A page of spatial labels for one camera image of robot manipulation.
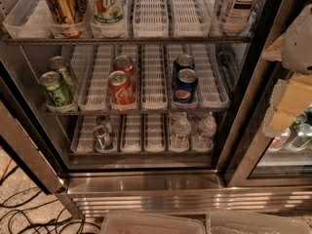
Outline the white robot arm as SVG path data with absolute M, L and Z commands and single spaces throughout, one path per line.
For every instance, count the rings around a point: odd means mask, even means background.
M 281 57 L 286 69 L 312 74 L 312 4 L 305 6 L 286 30 Z

